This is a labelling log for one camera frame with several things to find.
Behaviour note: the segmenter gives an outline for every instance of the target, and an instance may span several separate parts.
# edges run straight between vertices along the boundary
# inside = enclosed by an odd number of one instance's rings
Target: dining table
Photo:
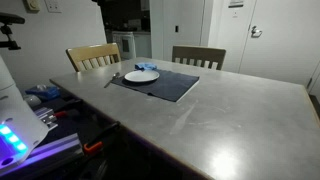
[[[139,62],[199,81],[177,102],[104,88]],[[303,85],[142,57],[50,82],[203,179],[320,179],[320,123]]]

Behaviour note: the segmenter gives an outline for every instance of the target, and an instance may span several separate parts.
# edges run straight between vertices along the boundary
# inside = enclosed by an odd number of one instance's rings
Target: chair
[[[77,47],[67,49],[66,53],[77,72],[121,61],[116,43]]]
[[[212,64],[215,62],[217,63],[216,69],[221,70],[225,54],[226,50],[224,49],[199,46],[173,46],[172,62],[176,62],[178,58],[179,63],[183,64],[184,59],[187,59],[185,64],[197,66],[200,61],[201,67],[205,67],[208,64],[209,69],[212,69]]]

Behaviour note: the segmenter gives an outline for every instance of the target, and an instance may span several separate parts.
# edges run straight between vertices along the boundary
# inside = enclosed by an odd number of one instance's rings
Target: black placemat
[[[178,101],[198,80],[197,76],[174,73],[165,70],[155,70],[160,77],[152,82],[133,83],[124,79],[124,76],[112,80],[113,84],[127,87],[142,93],[162,99]]]

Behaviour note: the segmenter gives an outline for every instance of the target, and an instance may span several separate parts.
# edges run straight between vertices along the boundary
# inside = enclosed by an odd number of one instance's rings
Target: white door
[[[240,73],[307,86],[320,57],[319,7],[319,0],[257,0]]]
[[[174,45],[200,45],[204,1],[164,0],[164,60],[171,61]]]

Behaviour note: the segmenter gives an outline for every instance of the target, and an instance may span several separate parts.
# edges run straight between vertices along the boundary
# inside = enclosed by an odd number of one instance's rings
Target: plate
[[[160,74],[157,71],[132,71],[124,76],[127,81],[131,82],[149,82],[158,79]]]

